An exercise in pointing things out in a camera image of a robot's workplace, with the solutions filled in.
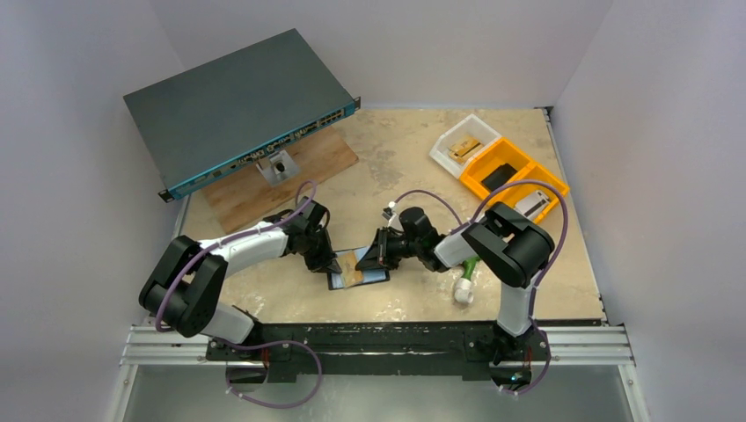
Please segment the gold striped card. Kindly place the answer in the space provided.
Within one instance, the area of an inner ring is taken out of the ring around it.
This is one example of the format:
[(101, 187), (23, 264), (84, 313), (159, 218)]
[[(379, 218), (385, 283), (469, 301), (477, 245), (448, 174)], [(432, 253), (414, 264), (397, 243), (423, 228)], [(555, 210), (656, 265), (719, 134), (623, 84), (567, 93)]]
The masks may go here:
[(458, 162), (467, 160), (475, 150), (481, 148), (479, 139), (465, 135), (449, 147), (449, 156)]

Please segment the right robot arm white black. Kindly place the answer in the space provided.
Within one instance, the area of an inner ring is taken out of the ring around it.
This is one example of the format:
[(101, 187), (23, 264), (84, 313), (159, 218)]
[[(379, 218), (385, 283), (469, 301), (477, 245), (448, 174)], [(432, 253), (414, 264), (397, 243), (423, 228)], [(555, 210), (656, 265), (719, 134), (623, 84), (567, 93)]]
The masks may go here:
[(502, 283), (494, 334), (496, 351), (514, 358), (524, 351), (532, 326), (530, 285), (548, 266), (555, 250), (550, 235), (508, 205), (497, 202), (476, 222), (444, 235), (420, 207), (398, 214), (398, 229), (377, 230), (355, 269), (394, 270), (404, 258), (417, 258), (430, 272), (444, 273), (479, 258)]

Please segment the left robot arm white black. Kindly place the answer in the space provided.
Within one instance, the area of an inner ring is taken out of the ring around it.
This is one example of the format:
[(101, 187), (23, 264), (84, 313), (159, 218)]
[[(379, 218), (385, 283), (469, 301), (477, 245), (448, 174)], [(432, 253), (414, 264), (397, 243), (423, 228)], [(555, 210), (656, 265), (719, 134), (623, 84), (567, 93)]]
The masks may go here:
[(266, 260), (300, 255), (312, 273), (339, 274), (325, 222), (329, 210), (308, 197), (296, 210), (271, 215), (249, 230), (195, 241), (177, 236), (167, 246), (138, 297), (162, 330), (228, 341), (239, 359), (257, 356), (262, 336), (249, 313), (220, 301), (227, 278)]

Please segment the gold VIP card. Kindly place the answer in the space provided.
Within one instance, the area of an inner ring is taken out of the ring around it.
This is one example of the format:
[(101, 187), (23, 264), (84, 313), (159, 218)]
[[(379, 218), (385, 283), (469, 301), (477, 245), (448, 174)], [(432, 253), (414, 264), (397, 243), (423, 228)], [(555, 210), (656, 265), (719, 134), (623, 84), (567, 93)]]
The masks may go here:
[(340, 280), (344, 288), (355, 287), (364, 282), (364, 274), (357, 270), (358, 258), (355, 251), (345, 251), (338, 256), (341, 268)]

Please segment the black leather card holder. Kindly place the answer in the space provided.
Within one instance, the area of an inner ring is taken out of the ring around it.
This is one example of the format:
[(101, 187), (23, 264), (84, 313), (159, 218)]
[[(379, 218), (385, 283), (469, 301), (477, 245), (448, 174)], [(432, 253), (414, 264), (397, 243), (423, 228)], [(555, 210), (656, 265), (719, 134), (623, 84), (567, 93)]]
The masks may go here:
[(342, 273), (327, 274), (329, 290), (341, 290), (390, 280), (389, 272), (384, 269), (355, 270), (355, 265), (362, 260), (368, 249), (369, 247), (362, 247), (335, 252)]

